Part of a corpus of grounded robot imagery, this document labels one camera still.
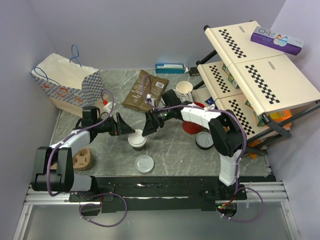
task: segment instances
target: blue and white checkered pattern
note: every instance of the blue and white checkered pattern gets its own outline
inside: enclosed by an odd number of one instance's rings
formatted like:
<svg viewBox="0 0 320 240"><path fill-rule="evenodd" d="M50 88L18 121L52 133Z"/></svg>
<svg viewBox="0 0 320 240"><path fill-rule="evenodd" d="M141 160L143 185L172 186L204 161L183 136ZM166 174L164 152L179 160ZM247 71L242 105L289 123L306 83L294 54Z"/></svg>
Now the blue and white checkered pattern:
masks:
<svg viewBox="0 0 320 240"><path fill-rule="evenodd" d="M97 99L101 96L102 90L104 89L99 71L86 76L81 84L81 87L89 105L95 105Z"/></svg>
<svg viewBox="0 0 320 240"><path fill-rule="evenodd" d="M84 78L81 88L60 86L33 75L48 97L58 99L78 107L94 106L104 86L99 71Z"/></svg>

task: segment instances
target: robotic arm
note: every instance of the robotic arm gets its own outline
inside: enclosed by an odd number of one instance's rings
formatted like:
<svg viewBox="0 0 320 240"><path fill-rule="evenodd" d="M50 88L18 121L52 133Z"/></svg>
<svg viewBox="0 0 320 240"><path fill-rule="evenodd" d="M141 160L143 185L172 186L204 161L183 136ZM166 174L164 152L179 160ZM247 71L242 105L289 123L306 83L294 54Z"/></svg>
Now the robotic arm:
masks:
<svg viewBox="0 0 320 240"><path fill-rule="evenodd" d="M31 186L35 191L47 191L47 165L51 152L58 145L62 144L54 153L51 164L57 163L56 169L50 171L50 186L55 192L69 191L91 191L95 192L97 188L94 178L91 176L74 174L73 157L83 147L90 144L99 133L109 133L111 136L122 134L131 134L132 129L116 113L116 119L108 117L103 123L88 130L83 130L89 126L102 121L98 117L98 109L95 106L83 108L81 126L77 126L71 133L78 134L72 136L65 142L58 142L49 147L39 147L36 150L34 169L32 174Z"/></svg>
<svg viewBox="0 0 320 240"><path fill-rule="evenodd" d="M168 90L162 95L162 99L168 110L154 110L145 113L145 126L142 136L155 133L158 128L163 128L165 121L179 119L196 123L208 129L211 133L213 144L220 155L221 169L219 179L225 185L235 183L237 165L236 160L241 153L243 136L239 125L229 115L219 112L205 111L192 107L175 107L178 105L190 105L191 102L181 103L173 90Z"/></svg>

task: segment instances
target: brown plastic pouch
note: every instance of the brown plastic pouch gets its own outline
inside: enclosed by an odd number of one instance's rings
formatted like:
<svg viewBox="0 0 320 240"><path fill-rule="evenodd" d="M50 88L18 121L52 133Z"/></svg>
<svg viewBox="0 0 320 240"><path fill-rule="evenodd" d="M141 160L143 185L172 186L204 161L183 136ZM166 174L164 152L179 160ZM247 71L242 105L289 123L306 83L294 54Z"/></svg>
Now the brown plastic pouch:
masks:
<svg viewBox="0 0 320 240"><path fill-rule="evenodd" d="M146 75L149 75L151 79L151 95L152 98L156 99L155 105L157 106L159 104L161 95L165 92L169 80L153 76L146 71L141 70L138 79L135 81L129 94L122 102L122 105L124 107L143 112L147 112L152 109L151 106L146 103L142 94L142 79ZM148 80L148 78L146 78L144 81L144 92L145 95L150 93L150 81Z"/></svg>

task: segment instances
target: gray table top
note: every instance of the gray table top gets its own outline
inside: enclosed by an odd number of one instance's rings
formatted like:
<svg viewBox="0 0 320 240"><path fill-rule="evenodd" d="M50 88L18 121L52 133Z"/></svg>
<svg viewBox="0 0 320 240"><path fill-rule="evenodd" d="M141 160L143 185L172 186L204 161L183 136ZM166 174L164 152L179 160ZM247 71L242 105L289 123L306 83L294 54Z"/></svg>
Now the gray table top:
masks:
<svg viewBox="0 0 320 240"><path fill-rule="evenodd" d="M116 106L114 113L119 112L123 120L133 129L143 130L145 114L123 107L122 101L129 93L139 76L139 70L101 70L103 84L112 91ZM147 70L156 75L154 70ZM189 81L193 85L199 83L200 76L190 77L188 74L158 74L168 79L166 89L173 89L180 81ZM62 111L53 136L56 143L66 137L75 127L78 116ZM196 146L195 136L184 132L182 121L171 119L156 133L148 136L146 149L136 152L128 143L128 136L110 136L108 133L99 134L88 145L94 161L88 170L80 171L82 175L92 176L218 176L220 173L220 157L214 147L201 150ZM154 160L153 170L148 173L139 172L136 158L149 155ZM240 162L240 175L267 176L266 161L263 156L251 159L244 156Z"/></svg>

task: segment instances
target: checkered bag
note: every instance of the checkered bag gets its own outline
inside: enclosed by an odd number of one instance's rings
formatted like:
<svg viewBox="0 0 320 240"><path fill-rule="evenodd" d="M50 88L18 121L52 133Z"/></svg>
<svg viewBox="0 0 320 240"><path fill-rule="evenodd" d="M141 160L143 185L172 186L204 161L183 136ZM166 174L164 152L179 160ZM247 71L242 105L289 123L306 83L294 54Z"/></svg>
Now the checkered bag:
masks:
<svg viewBox="0 0 320 240"><path fill-rule="evenodd" d="M80 116L81 109L94 106L104 89L98 69L75 64L56 53L31 74L58 108Z"/></svg>

